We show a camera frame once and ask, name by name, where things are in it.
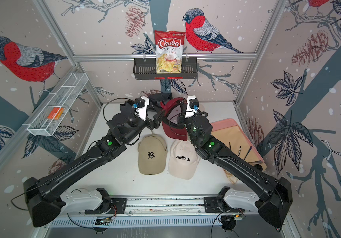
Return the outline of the cream Colorado baseball cap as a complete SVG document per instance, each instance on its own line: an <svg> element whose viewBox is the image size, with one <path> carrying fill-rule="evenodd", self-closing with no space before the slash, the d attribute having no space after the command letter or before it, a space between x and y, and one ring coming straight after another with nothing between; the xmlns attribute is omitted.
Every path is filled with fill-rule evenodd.
<svg viewBox="0 0 341 238"><path fill-rule="evenodd" d="M175 140L170 147L169 174L189 180L194 176L199 161L200 157L190 141Z"/></svg>

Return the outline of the khaki baseball cap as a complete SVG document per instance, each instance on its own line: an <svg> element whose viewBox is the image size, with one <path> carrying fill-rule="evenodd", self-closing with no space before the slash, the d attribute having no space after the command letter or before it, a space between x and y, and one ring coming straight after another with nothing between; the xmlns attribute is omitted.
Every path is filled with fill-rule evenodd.
<svg viewBox="0 0 341 238"><path fill-rule="evenodd" d="M143 175L157 175L164 171L168 147L158 134L145 136L138 144L138 169Z"/></svg>

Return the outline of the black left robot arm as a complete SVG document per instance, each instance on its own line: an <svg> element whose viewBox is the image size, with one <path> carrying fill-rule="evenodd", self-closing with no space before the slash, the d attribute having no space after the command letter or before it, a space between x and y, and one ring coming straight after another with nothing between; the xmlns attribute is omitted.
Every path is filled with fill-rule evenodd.
<svg viewBox="0 0 341 238"><path fill-rule="evenodd" d="M63 211L85 210L93 214L115 213L111 197L104 188L94 192L71 195L67 189L93 170L111 162L122 154L128 145L138 141L143 129L158 129L164 116L164 103L147 97L128 100L120 105L120 113L107 122L107 135L82 156L51 175L24 182L27 210L35 228L49 224Z"/></svg>

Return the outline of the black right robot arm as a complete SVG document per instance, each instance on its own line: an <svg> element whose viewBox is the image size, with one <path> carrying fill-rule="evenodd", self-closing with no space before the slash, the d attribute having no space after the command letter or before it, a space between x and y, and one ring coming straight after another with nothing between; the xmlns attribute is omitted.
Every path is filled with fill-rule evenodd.
<svg viewBox="0 0 341 238"><path fill-rule="evenodd" d="M211 135L213 129L202 113L186 118L177 117L184 126L197 154L215 164L247 185L259 197L255 202L259 215L270 225L281 230L293 203L291 183L284 177L275 178L256 169Z"/></svg>

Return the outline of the red baseball cap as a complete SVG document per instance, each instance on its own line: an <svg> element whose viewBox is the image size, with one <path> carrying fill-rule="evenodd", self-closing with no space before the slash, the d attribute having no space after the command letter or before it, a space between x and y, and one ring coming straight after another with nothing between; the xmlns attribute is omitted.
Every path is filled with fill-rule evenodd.
<svg viewBox="0 0 341 238"><path fill-rule="evenodd" d="M184 117L186 111L186 100L178 97L169 100L166 104L160 103L165 111L162 118L163 130L169 138L187 141L188 135L185 126L178 124L178 117Z"/></svg>

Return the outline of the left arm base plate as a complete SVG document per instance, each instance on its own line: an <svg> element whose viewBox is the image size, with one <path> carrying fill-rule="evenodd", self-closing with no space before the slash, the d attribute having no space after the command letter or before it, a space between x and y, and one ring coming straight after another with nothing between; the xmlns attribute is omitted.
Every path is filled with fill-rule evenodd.
<svg viewBox="0 0 341 238"><path fill-rule="evenodd" d="M95 210L85 210L86 215L99 214L124 214L127 204L126 198L107 198L104 199L99 207Z"/></svg>

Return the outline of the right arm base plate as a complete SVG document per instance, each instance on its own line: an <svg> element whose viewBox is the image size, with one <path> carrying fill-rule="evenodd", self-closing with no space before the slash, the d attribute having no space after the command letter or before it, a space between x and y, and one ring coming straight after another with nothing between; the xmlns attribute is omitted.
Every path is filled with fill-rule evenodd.
<svg viewBox="0 0 341 238"><path fill-rule="evenodd" d="M243 213L245 212L245 210L242 208L230 207L222 198L204 197L203 200L204 200L203 206L205 209L205 213L220 213L220 212Z"/></svg>

